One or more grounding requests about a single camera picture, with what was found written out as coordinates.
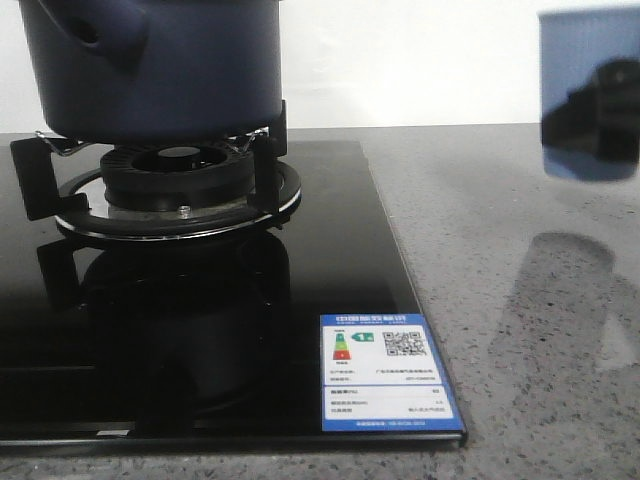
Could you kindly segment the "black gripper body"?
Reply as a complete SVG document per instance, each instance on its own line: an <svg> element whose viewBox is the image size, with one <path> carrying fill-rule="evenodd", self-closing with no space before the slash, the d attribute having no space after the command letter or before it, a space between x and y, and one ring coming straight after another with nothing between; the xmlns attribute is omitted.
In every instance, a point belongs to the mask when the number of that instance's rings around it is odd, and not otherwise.
<svg viewBox="0 0 640 480"><path fill-rule="evenodd" d="M542 144L604 161L639 159L639 61L616 58L542 117Z"/></svg>

